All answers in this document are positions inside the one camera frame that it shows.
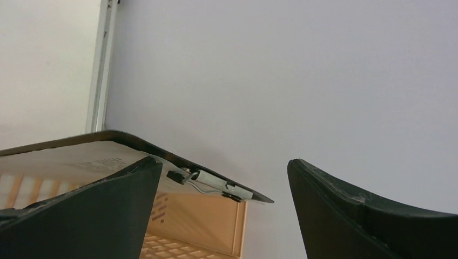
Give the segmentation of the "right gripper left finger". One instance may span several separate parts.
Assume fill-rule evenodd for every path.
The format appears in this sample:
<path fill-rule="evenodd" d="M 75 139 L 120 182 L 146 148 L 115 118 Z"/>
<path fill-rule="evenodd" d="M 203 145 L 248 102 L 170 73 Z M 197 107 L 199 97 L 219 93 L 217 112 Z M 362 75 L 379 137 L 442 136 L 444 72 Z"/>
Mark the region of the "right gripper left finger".
<path fill-rule="evenodd" d="M 161 170 L 144 158 L 65 194 L 1 210 L 1 258 L 139 258 Z"/>

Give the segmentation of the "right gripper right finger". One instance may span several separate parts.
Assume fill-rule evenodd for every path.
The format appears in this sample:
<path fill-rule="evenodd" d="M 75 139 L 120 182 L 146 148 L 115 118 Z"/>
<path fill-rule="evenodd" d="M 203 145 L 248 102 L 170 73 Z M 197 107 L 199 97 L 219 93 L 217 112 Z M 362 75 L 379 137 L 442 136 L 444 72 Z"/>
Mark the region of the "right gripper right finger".
<path fill-rule="evenodd" d="M 302 159 L 287 175 L 308 258 L 457 258 L 457 215 L 399 203 Z"/>

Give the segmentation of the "black clipboard with paper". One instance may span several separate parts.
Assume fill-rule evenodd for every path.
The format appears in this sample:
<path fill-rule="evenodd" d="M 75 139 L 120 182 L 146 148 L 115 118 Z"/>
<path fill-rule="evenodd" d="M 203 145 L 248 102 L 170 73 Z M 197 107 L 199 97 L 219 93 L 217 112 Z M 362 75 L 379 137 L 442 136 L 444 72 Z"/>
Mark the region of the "black clipboard with paper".
<path fill-rule="evenodd" d="M 115 130 L 4 149 L 1 173 L 86 184 L 144 158 L 152 158 L 163 166 L 158 187 L 161 192 L 225 194 L 237 201 L 274 202 L 211 169 Z"/>

